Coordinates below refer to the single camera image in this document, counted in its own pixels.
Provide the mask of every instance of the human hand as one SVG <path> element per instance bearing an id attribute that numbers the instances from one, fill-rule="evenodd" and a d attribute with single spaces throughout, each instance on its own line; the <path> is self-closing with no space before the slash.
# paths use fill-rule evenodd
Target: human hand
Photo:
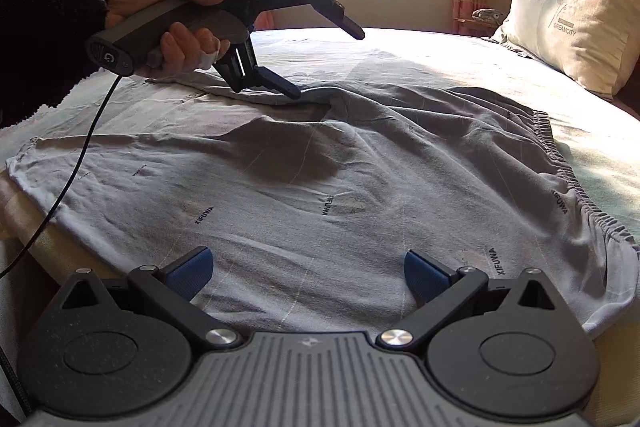
<path id="1" fill-rule="evenodd" d="M 158 1 L 161 0 L 108 0 L 104 27 L 111 28 L 135 12 Z M 188 1 L 202 6 L 212 6 L 223 0 Z M 187 73 L 199 67 L 203 52 L 207 55 L 218 54 L 220 58 L 228 51 L 229 46 L 229 41 L 221 42 L 206 28 L 191 33 L 184 24 L 176 22 L 160 39 L 160 50 L 164 55 L 162 67 L 151 69 L 148 66 L 142 66 L 136 70 L 136 74 L 147 78 L 162 78 L 175 73 Z"/>

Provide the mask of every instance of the bed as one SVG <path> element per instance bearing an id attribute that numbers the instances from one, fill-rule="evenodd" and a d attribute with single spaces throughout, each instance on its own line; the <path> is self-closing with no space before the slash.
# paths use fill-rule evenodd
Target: bed
<path id="1" fill-rule="evenodd" d="M 389 92 L 385 89 L 391 86 L 395 99 L 387 105 L 393 106 L 402 105 L 408 92 L 420 89 L 468 92 L 464 89 L 480 87 L 527 107 L 540 108 L 549 114 L 555 145 L 590 195 L 594 208 L 602 209 L 611 223 L 621 224 L 620 229 L 633 235 L 640 233 L 640 121 L 633 116 L 631 95 L 626 97 L 626 109 L 621 110 L 540 62 L 492 42 L 461 36 L 368 29 L 365 40 L 356 42 L 336 28 L 315 28 L 259 32 L 254 35 L 254 47 L 261 65 L 308 89 L 321 84 L 344 89 L 366 85 L 370 90 Z M 78 141 L 73 137 L 85 132 L 112 80 L 111 73 L 97 73 L 74 88 L 59 108 L 41 108 L 28 121 L 0 130 L 0 158 L 19 155 L 34 136 L 46 138 L 48 144 L 61 144 L 67 152 L 73 150 Z M 259 94 L 233 94 L 213 70 L 180 75 L 161 84 L 133 77 L 123 79 L 96 134 L 98 142 L 103 137 L 132 135 L 223 136 L 265 117 L 291 124 L 320 122 L 327 111 L 321 103 L 268 105 Z M 90 176 L 90 172 L 81 172 L 82 176 Z M 166 214 L 168 221 L 188 214 L 196 222 L 203 222 L 209 208 L 197 204 L 191 208 L 186 202 Z M 104 217 L 105 209 L 97 207 L 95 214 Z M 42 211 L 33 197 L 20 190 L 7 172 L 0 174 L 0 238 L 18 237 L 25 242 L 41 219 Z M 150 259 L 150 254 L 137 245 L 153 245 L 154 238 L 142 237 L 142 229 L 139 234 L 120 239 L 118 245 L 128 245 L 129 249 L 114 261 L 101 255 L 99 245 L 80 241 L 54 222 L 31 254 L 58 282 L 78 266 L 89 266 L 100 276 L 111 277 L 131 264 L 144 264 L 141 261 Z M 154 259 L 168 259 L 190 244 L 191 239 L 183 233 L 172 237 L 168 243 L 156 244 L 162 254 Z M 196 303 L 207 309 L 216 292 L 237 277 L 233 266 L 223 267 Z M 303 283 L 304 279 L 296 286 L 298 294 Z M 636 400 L 640 394 L 637 301 L 595 339 L 603 371 L 588 415 L 598 426 L 629 423 L 640 415 Z M 287 317 L 295 311 L 294 305 L 295 301 Z"/>

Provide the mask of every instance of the black fuzzy sleeve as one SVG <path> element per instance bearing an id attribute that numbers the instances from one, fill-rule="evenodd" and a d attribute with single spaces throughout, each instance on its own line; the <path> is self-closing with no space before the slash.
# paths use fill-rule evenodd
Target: black fuzzy sleeve
<path id="1" fill-rule="evenodd" d="M 84 42 L 104 29 L 107 0 L 0 0 L 0 127 L 56 107 L 98 70 Z"/>

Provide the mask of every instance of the blue gripper pad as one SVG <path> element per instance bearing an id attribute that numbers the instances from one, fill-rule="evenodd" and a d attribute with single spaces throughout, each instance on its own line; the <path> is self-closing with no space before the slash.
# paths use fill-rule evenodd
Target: blue gripper pad
<path id="1" fill-rule="evenodd" d="M 159 272 L 159 278 L 165 285 L 190 301 L 213 275 L 213 254 L 207 247 L 196 247 Z"/>
<path id="2" fill-rule="evenodd" d="M 404 280 L 425 303 L 458 280 L 458 274 L 434 259 L 427 260 L 413 250 L 404 256 Z"/>

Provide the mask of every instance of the mattress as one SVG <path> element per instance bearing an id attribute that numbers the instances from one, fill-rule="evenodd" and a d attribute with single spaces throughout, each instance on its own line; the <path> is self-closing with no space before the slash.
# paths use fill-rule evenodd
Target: mattress
<path id="1" fill-rule="evenodd" d="M 360 42 L 334 28 L 261 32 L 254 35 L 254 47 L 261 65 L 293 82 L 477 86 L 542 109 L 550 115 L 556 146 L 594 203 L 620 227 L 631 233 L 640 230 L 636 169 L 640 122 L 544 64 L 479 39 L 394 30 L 368 30 L 367 38 Z M 109 73 L 96 74 L 79 84 L 60 108 L 43 109 L 29 121 L 0 131 L 0 157 L 15 155 L 33 136 L 82 134 L 111 79 Z M 287 121 L 323 117 L 323 108 L 316 104 L 291 108 L 283 100 L 282 107 L 273 107 L 256 103 L 250 93 L 236 95 L 221 87 L 212 71 L 180 75 L 171 81 L 147 84 L 138 78 L 123 79 L 96 133 L 216 135 L 260 115 Z M 0 179 L 0 205 L 4 234 L 26 241 L 41 214 L 5 174 Z M 112 273 L 95 252 L 54 226 L 48 227 L 32 253 L 57 280 L 79 265 L 92 266 L 104 276 Z M 630 310 L 596 340 L 603 373 L 590 411 L 598 425 L 629 422 L 640 414 L 633 400 L 640 392 L 638 322 L 638 312 Z M 635 384 L 635 390 L 614 381 Z"/>

